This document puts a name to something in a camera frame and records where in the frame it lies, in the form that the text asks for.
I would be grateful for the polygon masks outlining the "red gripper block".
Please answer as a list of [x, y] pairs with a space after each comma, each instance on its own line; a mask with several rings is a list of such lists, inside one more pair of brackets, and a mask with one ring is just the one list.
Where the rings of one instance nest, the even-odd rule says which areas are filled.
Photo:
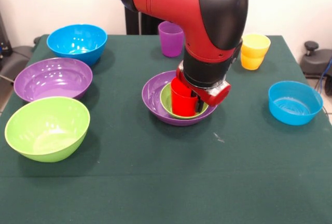
[[209, 106], [216, 106], [220, 104], [226, 98], [231, 89], [231, 85], [226, 80], [221, 80], [216, 85], [208, 89], [192, 85], [185, 78], [183, 61], [180, 62], [176, 69], [176, 77], [191, 90], [191, 97], [199, 97], [195, 106], [195, 112], [198, 114], [203, 111], [205, 103]]

